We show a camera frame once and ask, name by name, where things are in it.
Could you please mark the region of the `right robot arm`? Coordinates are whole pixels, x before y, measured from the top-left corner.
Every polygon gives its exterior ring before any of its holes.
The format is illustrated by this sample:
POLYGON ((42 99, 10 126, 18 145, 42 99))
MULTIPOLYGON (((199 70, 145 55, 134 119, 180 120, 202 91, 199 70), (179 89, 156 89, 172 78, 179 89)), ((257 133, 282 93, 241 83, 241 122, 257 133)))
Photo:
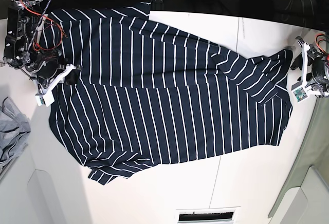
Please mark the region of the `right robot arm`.
POLYGON ((60 49, 66 34, 58 20, 47 15, 52 0, 11 0, 1 64, 23 71, 47 88, 67 69, 60 49))

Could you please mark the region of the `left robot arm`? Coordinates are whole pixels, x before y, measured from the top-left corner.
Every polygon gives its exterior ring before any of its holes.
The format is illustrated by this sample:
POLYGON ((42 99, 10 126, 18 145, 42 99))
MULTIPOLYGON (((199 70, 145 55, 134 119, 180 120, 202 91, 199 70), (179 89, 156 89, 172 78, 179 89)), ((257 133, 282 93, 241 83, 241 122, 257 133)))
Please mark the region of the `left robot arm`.
POLYGON ((310 72, 306 73, 306 80, 328 86, 328 49, 325 45, 328 46, 328 35, 324 33, 316 34, 315 42, 309 44, 306 67, 310 66, 310 72))

